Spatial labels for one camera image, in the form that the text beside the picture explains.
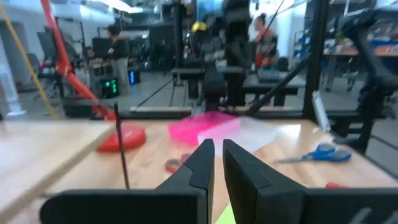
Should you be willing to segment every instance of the scissors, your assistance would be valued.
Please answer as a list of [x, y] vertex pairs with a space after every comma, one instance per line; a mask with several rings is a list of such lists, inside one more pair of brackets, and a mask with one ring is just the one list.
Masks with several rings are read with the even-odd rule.
[[172, 174], [175, 173], [190, 156], [191, 154], [186, 153], [182, 154], [181, 159], [169, 159], [168, 161], [166, 161], [166, 171]]
[[329, 161], [329, 162], [344, 162], [351, 158], [351, 153], [347, 150], [338, 149], [331, 144], [319, 144], [317, 148], [298, 157], [291, 157], [277, 160], [277, 162], [300, 162], [300, 161]]

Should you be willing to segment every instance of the black stick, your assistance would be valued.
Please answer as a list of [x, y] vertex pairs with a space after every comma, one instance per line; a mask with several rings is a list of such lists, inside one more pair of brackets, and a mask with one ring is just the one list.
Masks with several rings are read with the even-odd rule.
[[121, 120], [120, 120], [120, 115], [119, 115], [119, 106], [117, 103], [114, 104], [114, 113], [116, 116], [116, 132], [118, 134], [119, 151], [120, 151], [120, 156], [122, 159], [124, 184], [126, 185], [126, 189], [129, 190], [130, 189], [129, 175], [127, 172], [126, 155], [125, 155], [124, 149], [123, 149], [122, 127], [121, 127]]

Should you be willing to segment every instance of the red cable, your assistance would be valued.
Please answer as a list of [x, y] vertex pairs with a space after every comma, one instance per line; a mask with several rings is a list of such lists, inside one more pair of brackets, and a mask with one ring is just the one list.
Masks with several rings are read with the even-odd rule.
[[95, 97], [95, 95], [90, 91], [87, 86], [82, 84], [82, 82], [73, 74], [72, 66], [70, 65], [70, 61], [68, 58], [67, 51], [65, 50], [65, 46], [63, 44], [62, 36], [59, 31], [58, 25], [55, 22], [54, 15], [52, 14], [50, 0], [41, 0], [42, 7], [44, 10], [44, 16], [49, 25], [49, 29], [54, 32], [55, 41], [58, 50], [59, 60], [57, 61], [56, 71], [59, 74], [62, 74], [74, 87], [74, 89], [83, 97], [93, 100], [97, 106], [93, 106], [93, 111], [99, 113], [104, 119], [116, 119], [115, 114], [109, 108], [100, 105], [99, 99]]

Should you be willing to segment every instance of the orange shirt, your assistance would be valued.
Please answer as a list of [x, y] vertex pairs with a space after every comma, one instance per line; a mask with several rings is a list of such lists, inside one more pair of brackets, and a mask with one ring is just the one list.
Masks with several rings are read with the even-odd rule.
[[[256, 36], [256, 38], [255, 38], [255, 40], [261, 40], [261, 38], [264, 36], [264, 35], [272, 35], [274, 32], [270, 29], [270, 28], [268, 28], [268, 29], [266, 29], [266, 28], [263, 28], [262, 30], [260, 30], [260, 32], [257, 34], [257, 36]], [[263, 56], [262, 56], [262, 54], [261, 53], [258, 53], [257, 55], [256, 55], [256, 61], [255, 61], [255, 63], [256, 63], [256, 65], [257, 66], [267, 66], [267, 65], [271, 65], [271, 64], [273, 64], [274, 63], [274, 58], [273, 57], [269, 57], [268, 58], [268, 60], [265, 60], [264, 58], [263, 58]]]

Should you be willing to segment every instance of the floor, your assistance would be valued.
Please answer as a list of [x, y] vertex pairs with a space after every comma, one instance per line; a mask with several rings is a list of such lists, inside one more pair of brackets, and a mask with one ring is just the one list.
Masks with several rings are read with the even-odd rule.
[[[143, 73], [142, 83], [134, 85], [132, 87], [131, 96], [119, 96], [112, 100], [106, 100], [107, 103], [113, 104], [116, 101], [119, 104], [121, 110], [128, 110], [132, 106], [137, 106], [142, 101], [147, 99], [157, 89], [171, 81], [170, 75], [163, 76], [161, 73]], [[351, 93], [347, 93], [346, 90], [346, 79], [337, 78], [333, 84], [332, 91], [327, 93], [321, 91], [322, 99], [327, 110], [348, 110], [355, 109], [358, 105], [356, 99], [358, 97], [358, 91], [362, 86], [361, 81], [357, 81], [354, 89]], [[152, 98], [147, 100], [143, 106], [190, 106], [193, 101], [188, 99], [186, 94], [187, 85], [176, 87], [174, 93], [172, 93], [172, 83], [170, 82], [154, 95]], [[51, 119], [46, 113], [45, 104], [40, 99], [34, 99], [37, 93], [21, 93], [19, 94], [20, 103], [22, 108], [27, 111], [25, 119]], [[292, 109], [301, 109], [303, 105], [304, 90], [300, 90], [297, 96], [288, 96], [286, 99], [286, 106]], [[247, 101], [253, 98], [252, 95], [247, 96]], [[60, 106], [59, 100], [51, 100], [58, 115], [61, 118], [65, 118], [63, 115], [62, 107]], [[0, 95], [0, 111], [2, 114], [7, 112], [7, 103], [4, 97]], [[378, 136], [391, 144], [398, 146], [398, 120], [384, 120], [378, 121], [374, 127], [373, 135]], [[369, 143], [367, 156], [371, 157], [376, 162], [382, 164], [386, 169], [392, 173], [398, 175], [398, 149], [397, 147], [392, 148], [379, 141], [372, 139]]]

